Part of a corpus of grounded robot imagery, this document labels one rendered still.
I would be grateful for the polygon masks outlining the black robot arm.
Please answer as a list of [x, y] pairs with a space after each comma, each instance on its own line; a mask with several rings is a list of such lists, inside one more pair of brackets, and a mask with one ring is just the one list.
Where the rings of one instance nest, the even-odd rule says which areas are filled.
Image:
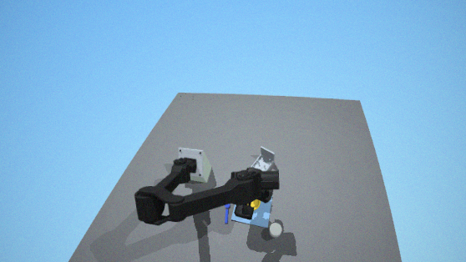
[[[186, 217], [203, 213], [226, 204], [243, 205], [258, 199], [271, 201], [273, 189], [280, 188], [279, 171], [232, 172], [222, 186], [186, 196], [173, 194], [179, 184], [190, 181], [190, 173], [196, 173], [196, 159], [173, 160], [171, 174], [155, 186], [142, 187], [134, 193], [137, 215], [146, 224], [162, 225], [164, 222], [181, 222]], [[170, 215], [162, 215], [165, 204]]]

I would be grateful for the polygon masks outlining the yellow plate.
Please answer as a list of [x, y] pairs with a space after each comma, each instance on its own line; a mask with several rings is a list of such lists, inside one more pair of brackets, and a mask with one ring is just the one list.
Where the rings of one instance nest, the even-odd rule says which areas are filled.
[[254, 201], [251, 202], [251, 207], [254, 207], [254, 210], [255, 210], [255, 209], [258, 209], [258, 207], [260, 206], [260, 204], [261, 204], [261, 201], [258, 200], [258, 199], [256, 199], [256, 200], [254, 200]]

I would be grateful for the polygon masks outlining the light blue square mat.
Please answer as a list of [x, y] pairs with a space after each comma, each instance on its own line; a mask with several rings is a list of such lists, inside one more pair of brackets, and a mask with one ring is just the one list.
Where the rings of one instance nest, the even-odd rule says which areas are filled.
[[[272, 198], [271, 198], [271, 201], [272, 201]], [[253, 224], [253, 225], [261, 226], [263, 228], [265, 227], [268, 228], [271, 201], [265, 204], [261, 202], [258, 209], [254, 210], [251, 220], [244, 219], [241, 217], [236, 217], [234, 214], [235, 208], [236, 208], [236, 205], [235, 205], [231, 219], [235, 221], [239, 221], [244, 224]]]

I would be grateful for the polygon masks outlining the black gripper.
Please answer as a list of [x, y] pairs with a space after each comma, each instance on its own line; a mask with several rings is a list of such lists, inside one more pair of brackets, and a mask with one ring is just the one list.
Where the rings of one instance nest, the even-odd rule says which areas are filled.
[[[255, 171], [255, 172], [262, 171], [260, 169], [254, 169], [254, 168], [248, 168], [247, 170]], [[244, 219], [251, 220], [253, 212], [254, 212], [254, 207], [251, 207], [251, 203], [249, 203], [249, 204], [243, 204], [240, 206], [237, 205], [235, 208], [234, 214], [236, 217], [241, 217]]]

